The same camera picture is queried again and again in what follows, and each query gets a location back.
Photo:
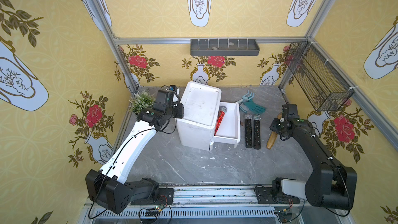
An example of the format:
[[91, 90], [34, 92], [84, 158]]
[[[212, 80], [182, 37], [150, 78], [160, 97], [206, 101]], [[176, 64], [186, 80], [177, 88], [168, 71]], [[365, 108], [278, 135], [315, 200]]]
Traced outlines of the gold glitter microphone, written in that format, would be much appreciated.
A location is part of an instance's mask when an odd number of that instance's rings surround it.
[[275, 132], [275, 123], [274, 123], [274, 122], [272, 122], [272, 124], [271, 124], [271, 126], [270, 126], [270, 130], [271, 130], [272, 132], [271, 132], [271, 134], [270, 134], [270, 136], [269, 136], [269, 139], [268, 139], [267, 145], [266, 145], [266, 148], [267, 148], [268, 150], [271, 150], [271, 149], [272, 149], [272, 147], [273, 147], [274, 144], [275, 144], [276, 139], [278, 138], [278, 133]]

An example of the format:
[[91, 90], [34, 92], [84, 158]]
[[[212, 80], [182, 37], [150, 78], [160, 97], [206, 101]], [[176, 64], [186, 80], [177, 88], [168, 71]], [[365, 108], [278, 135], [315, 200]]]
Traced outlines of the white plastic drawer cabinet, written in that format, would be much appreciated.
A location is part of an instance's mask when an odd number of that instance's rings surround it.
[[183, 146], [211, 151], [222, 91], [219, 88], [189, 82], [183, 92], [182, 119], [177, 120]]

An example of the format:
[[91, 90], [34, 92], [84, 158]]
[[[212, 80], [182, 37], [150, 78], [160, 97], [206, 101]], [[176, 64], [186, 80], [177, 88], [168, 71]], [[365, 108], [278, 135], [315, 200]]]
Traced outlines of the black rhinestone microphone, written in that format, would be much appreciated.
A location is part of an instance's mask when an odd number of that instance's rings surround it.
[[253, 116], [254, 124], [254, 149], [261, 149], [261, 117], [260, 115]]
[[252, 115], [245, 114], [245, 146], [246, 148], [253, 148], [252, 140]]

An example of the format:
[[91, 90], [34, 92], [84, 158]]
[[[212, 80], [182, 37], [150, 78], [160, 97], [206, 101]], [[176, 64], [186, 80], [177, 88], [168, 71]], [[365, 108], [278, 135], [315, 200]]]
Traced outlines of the red glitter microphone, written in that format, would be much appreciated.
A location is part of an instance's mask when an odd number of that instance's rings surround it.
[[219, 129], [219, 127], [222, 123], [222, 120], [227, 111], [228, 111], [228, 109], [225, 106], [220, 106], [219, 112], [218, 112], [218, 118], [217, 118], [217, 122], [216, 122], [216, 126], [215, 126], [215, 135], [217, 134], [218, 129]]

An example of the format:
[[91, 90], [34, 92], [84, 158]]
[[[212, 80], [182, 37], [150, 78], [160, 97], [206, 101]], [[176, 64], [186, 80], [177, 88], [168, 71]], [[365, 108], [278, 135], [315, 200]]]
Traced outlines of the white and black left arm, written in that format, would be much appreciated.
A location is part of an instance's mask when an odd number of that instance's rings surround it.
[[172, 119], [181, 119], [184, 107], [175, 85], [161, 87], [151, 107], [143, 109], [123, 144], [100, 170], [86, 176], [89, 198], [104, 209], [120, 214], [132, 203], [142, 200], [156, 203], [159, 184], [150, 179], [129, 182], [128, 175], [148, 142], [165, 132]]

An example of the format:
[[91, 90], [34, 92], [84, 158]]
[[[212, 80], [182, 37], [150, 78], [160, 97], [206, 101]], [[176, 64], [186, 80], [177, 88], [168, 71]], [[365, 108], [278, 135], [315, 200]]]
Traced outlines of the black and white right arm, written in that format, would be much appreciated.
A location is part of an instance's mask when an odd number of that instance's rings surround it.
[[316, 135], [312, 124], [301, 119], [295, 104], [282, 105], [282, 116], [270, 129], [285, 141], [294, 139], [312, 166], [307, 181], [277, 178], [280, 192], [307, 201], [315, 207], [349, 211], [353, 208], [357, 173], [339, 162]]

